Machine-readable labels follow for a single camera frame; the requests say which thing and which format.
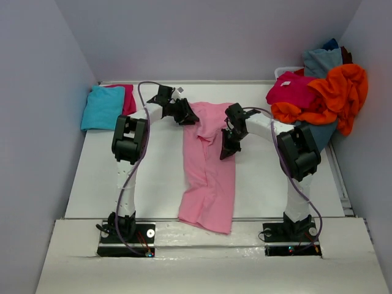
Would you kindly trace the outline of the light pink t-shirt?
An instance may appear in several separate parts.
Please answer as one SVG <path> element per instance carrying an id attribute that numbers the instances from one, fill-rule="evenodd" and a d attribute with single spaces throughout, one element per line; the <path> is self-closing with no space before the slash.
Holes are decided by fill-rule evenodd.
<path id="1" fill-rule="evenodd" d="M 229 103 L 191 105 L 199 122 L 184 126 L 183 167 L 188 183 L 179 206 L 181 222 L 228 235 L 235 204 L 235 157 L 221 160 L 222 129 Z"/>

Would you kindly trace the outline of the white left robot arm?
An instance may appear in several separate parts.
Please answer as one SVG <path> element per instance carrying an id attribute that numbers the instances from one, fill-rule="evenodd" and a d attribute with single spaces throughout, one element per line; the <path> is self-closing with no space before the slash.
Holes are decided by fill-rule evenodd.
<path id="1" fill-rule="evenodd" d="M 111 233 L 126 243 L 136 231 L 135 182 L 138 167 L 145 157 L 152 124 L 172 117 L 180 126 L 199 122 L 182 88 L 173 88 L 155 82 L 157 94 L 150 100 L 141 100 L 141 110 L 117 118 L 111 151 L 118 164 L 118 191 L 116 209 L 108 217 Z"/>

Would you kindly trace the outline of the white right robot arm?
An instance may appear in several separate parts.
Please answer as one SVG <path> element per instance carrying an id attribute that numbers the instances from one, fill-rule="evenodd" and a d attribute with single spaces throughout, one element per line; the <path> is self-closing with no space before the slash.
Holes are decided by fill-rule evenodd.
<path id="1" fill-rule="evenodd" d="M 233 104 L 225 110 L 226 128 L 222 129 L 220 159 L 241 151 L 240 142 L 248 134 L 273 142 L 281 169 L 288 180 L 287 204 L 282 222 L 263 225 L 266 243 L 295 243 L 311 233 L 318 240 L 321 229 L 312 221 L 316 207 L 310 199 L 313 175 L 321 163 L 320 151 L 307 124 L 294 126 L 276 121 L 262 108 L 243 108 Z"/>

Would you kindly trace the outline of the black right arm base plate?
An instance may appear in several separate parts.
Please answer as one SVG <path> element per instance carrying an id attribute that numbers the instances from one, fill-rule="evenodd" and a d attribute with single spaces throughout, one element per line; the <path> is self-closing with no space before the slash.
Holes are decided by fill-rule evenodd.
<path id="1" fill-rule="evenodd" d="M 284 231 L 284 224 L 269 222 L 263 224 L 258 234 L 264 242 L 267 257 L 322 256 L 320 243 L 315 239 L 318 230 L 314 222 L 298 235 L 289 235 Z"/>

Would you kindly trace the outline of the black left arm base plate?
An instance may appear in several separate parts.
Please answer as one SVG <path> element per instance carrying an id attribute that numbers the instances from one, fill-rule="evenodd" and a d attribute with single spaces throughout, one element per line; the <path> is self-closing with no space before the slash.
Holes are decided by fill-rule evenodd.
<path id="1" fill-rule="evenodd" d="M 97 224 L 100 231 L 97 255 L 100 257 L 130 257 L 130 258 L 154 258 L 156 224 L 154 222 L 137 222 L 135 233 L 123 240 L 118 237 L 115 228 L 110 228 L 107 221 Z"/>

